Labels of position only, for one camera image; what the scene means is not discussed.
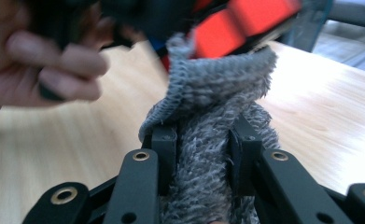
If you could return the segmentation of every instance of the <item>chair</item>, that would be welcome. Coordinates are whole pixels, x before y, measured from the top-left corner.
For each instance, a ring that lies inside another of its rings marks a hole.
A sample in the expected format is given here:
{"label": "chair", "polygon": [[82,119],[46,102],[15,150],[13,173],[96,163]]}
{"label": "chair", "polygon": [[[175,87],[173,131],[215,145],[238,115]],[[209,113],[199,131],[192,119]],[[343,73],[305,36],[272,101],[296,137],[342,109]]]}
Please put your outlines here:
{"label": "chair", "polygon": [[303,0],[302,11],[292,27],[277,41],[312,52],[322,27],[330,13],[333,0]]}
{"label": "chair", "polygon": [[365,0],[334,0],[328,20],[365,27]]}

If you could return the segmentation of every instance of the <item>red object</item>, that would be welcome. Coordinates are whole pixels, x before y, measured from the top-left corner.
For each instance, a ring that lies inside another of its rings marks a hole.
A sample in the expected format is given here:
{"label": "red object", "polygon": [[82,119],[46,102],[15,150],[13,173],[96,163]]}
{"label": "red object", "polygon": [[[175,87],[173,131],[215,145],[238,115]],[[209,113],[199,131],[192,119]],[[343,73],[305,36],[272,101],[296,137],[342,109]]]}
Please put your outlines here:
{"label": "red object", "polygon": [[196,57],[216,58],[231,53],[246,42],[229,10],[211,15],[196,28]]}
{"label": "red object", "polygon": [[230,0],[196,27],[196,57],[233,53],[249,37],[266,34],[300,9],[299,0]]}
{"label": "red object", "polygon": [[207,7],[211,2],[212,0],[197,0],[194,5],[193,12],[196,12],[198,10]]}
{"label": "red object", "polygon": [[246,35],[262,34],[301,8],[296,0],[231,0],[228,9],[236,17]]}

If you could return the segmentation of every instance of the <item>floor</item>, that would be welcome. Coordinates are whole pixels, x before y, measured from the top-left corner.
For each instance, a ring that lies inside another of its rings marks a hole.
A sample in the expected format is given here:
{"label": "floor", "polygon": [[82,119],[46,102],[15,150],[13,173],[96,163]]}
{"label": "floor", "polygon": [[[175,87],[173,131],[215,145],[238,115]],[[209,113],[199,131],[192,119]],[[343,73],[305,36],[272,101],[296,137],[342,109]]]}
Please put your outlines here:
{"label": "floor", "polygon": [[365,28],[328,21],[323,27],[313,53],[355,66],[358,60],[365,59]]}

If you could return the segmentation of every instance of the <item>wooden table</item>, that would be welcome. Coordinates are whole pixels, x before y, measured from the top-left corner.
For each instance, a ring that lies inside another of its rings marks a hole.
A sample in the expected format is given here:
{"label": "wooden table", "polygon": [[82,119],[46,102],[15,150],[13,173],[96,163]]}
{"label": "wooden table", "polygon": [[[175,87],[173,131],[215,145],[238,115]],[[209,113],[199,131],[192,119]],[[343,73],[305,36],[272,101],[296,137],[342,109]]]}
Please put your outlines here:
{"label": "wooden table", "polygon": [[[279,61],[260,100],[283,149],[322,185],[345,193],[365,182],[365,72],[271,43]],[[21,223],[36,200],[66,181],[89,189],[117,175],[123,156],[166,91],[166,75],[146,42],[105,54],[111,69],[95,103],[0,112],[0,223]]]}

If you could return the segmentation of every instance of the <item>gray knitted fabric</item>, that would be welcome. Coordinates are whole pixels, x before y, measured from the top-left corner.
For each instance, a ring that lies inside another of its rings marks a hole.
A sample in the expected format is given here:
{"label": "gray knitted fabric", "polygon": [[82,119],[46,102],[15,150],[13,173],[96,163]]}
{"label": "gray knitted fabric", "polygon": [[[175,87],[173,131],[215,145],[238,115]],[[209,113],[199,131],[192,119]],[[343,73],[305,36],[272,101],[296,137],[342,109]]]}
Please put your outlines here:
{"label": "gray knitted fabric", "polygon": [[191,60],[194,42],[183,35],[172,37],[167,48],[168,92],[149,111],[139,132],[143,140],[156,124],[178,123],[180,156],[169,195],[162,199],[162,223],[259,223],[253,198],[232,196],[225,149],[229,129],[241,113],[265,147],[279,148],[269,127],[270,115],[255,103],[270,88],[275,54],[266,47],[215,60]]}

